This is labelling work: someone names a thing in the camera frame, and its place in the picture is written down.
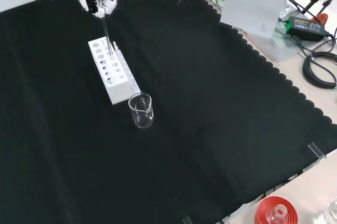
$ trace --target power adapter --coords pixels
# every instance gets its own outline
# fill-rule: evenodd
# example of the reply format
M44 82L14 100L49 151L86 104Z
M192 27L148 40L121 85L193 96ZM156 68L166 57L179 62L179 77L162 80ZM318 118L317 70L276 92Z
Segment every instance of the power adapter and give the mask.
M304 41L321 41L329 35L323 24L294 16L288 18L285 28L286 34L297 36Z

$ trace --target black cable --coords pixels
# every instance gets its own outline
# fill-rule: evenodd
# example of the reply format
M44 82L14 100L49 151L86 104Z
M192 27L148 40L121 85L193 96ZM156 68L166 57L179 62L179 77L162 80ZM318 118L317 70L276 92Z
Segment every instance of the black cable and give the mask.
M302 9L305 9L302 5L300 5L298 2L296 2L295 0L288 0L288 1L290 1L293 5L295 5L296 6L296 8L297 8L297 10L300 12L301 10L299 9L299 7L300 8L302 8ZM308 12L316 21L318 21L318 23L320 23L321 21L319 21L317 18L316 18L316 16L314 15L314 14L312 14L311 12L309 12L309 11L306 11L306 12Z
M331 53L331 51L334 49L334 46L335 46L335 43L336 43L336 32L337 32L337 28L335 29L334 35L328 33L327 36L330 37L331 39L323 42L320 45L318 45L313 50L310 50L310 49L304 47L302 45L301 41L298 41L294 37L292 37L293 40L295 41L295 43L297 44L297 46L301 49L301 51L305 55L305 59L304 59L303 66L302 66L302 72L303 72L304 78L309 83L311 83L312 85L314 85L316 87L319 87L319 88L322 88L322 89L336 89L337 88L337 79L336 79L335 75L330 70L328 70L326 67L323 67L322 65L315 62L314 59L315 58L323 58L323 59L327 59L327 60L333 60L334 62L337 63L337 55ZM332 42L332 46L328 51L326 51L326 52L323 52L323 51L316 52L317 49L319 49L322 45L324 45L324 44L326 44L330 41ZM307 50L307 51L311 52L311 54L307 55L304 50ZM318 67L324 69L325 71L327 71L332 76L334 82L327 82L327 81L324 81L324 80L321 80L320 78L318 78L311 68L311 63L313 63L316 66L318 66Z

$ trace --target label on adapter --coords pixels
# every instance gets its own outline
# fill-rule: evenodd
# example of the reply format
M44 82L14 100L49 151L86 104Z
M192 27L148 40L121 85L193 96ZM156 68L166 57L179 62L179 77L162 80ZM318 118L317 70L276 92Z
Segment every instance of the label on adapter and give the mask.
M300 19L295 18L294 19L294 26L302 28L302 29L306 29L306 30L309 30L309 31L313 31L313 32L316 32L316 33L321 33L321 25L316 24L316 23L312 23L312 22L309 22L309 21L300 20Z

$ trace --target red lid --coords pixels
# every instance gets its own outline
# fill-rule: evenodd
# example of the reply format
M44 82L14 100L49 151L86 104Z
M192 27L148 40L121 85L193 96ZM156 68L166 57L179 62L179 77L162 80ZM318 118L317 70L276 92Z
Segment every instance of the red lid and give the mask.
M263 199L257 208L255 213L255 224L268 224L266 214L270 207L276 207L278 204L282 204L287 208L288 219L284 224L298 224L299 217L297 216L296 209L294 206L287 200L280 197L267 197Z

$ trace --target table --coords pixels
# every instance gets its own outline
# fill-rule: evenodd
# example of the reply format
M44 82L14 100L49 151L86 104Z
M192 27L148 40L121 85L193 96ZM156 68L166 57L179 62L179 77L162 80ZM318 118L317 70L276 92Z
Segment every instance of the table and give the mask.
M2 199L11 199L3 222L31 212L36 223L106 222L111 209L125 221L132 209L143 221L176 223L188 214L211 223L313 162L311 141L335 147L329 119L235 30L219 26L202 0L120 0L108 22L153 97L154 124L136 129L126 103L111 106L83 45L101 37L102 26L75 2L41 0L1 14L0 114L11 123L0 133L13 139L0 148ZM277 172L265 172L275 148L287 155L272 162ZM16 215L20 209L27 211Z
M294 205L299 223L319 223L321 214L337 196L337 154L290 181L269 196L279 196ZM254 215L260 202L244 214L229 220L229 224L254 224Z

